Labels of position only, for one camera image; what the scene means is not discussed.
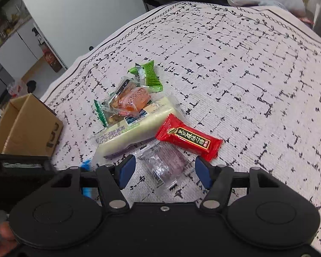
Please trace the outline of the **person's left hand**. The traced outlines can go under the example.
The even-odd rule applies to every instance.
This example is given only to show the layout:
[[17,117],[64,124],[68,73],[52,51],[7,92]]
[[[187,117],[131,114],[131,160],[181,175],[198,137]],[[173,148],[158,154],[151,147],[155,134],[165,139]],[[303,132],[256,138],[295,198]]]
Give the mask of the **person's left hand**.
[[17,242],[12,234],[8,216],[4,211],[0,211],[0,256],[6,256],[17,246]]

